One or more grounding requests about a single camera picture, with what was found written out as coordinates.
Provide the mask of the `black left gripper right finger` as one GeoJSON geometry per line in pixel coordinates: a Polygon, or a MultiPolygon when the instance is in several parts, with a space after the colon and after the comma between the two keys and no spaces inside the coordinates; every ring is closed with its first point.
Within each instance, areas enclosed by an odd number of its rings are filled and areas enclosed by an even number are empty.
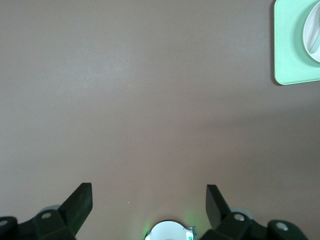
{"type": "Polygon", "coordinates": [[[199,240],[307,240],[295,224],[271,220],[267,226],[232,211],[216,185],[206,186],[205,210],[211,225],[199,240]]]}

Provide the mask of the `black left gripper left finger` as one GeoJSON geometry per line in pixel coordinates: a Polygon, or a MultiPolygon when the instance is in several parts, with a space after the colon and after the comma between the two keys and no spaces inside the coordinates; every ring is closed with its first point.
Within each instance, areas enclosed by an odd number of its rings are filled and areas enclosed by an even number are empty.
{"type": "Polygon", "coordinates": [[[92,209],[92,184],[84,182],[57,209],[42,210],[26,222],[0,216],[0,240],[77,240],[92,209]]]}

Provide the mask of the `light green rectangular tray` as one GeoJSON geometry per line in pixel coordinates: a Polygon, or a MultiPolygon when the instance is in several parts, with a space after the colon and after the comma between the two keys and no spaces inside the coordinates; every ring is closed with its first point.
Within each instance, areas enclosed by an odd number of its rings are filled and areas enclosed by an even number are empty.
{"type": "Polygon", "coordinates": [[[320,62],[303,43],[304,25],[320,0],[275,0],[273,7],[274,78],[280,85],[320,81],[320,62]]]}

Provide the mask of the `pale pink round plate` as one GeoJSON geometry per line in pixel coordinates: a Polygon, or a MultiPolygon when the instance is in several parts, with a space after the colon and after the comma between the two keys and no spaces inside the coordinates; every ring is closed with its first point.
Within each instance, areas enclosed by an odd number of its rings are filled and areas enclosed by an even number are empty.
{"type": "Polygon", "coordinates": [[[302,42],[306,53],[320,63],[320,1],[314,5],[304,22],[302,42]]]}

